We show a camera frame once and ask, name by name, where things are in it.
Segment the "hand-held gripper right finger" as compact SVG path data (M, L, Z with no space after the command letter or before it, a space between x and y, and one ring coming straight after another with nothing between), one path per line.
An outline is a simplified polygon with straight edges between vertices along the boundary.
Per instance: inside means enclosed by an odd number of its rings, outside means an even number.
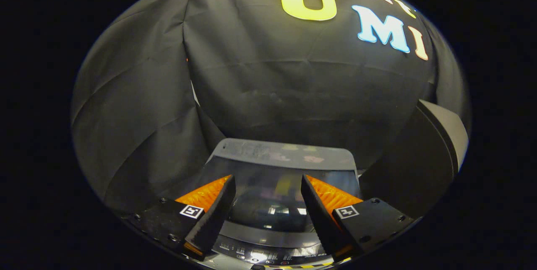
M417 222L381 199L362 200L306 174L301 194L324 251L336 262L367 255Z

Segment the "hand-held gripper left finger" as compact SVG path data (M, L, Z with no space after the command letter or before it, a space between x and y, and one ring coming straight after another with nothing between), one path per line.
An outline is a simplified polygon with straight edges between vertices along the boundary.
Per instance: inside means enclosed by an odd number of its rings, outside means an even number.
M178 199L162 197L127 215L126 223L167 251L203 262L213 254L235 194L235 177L224 176Z

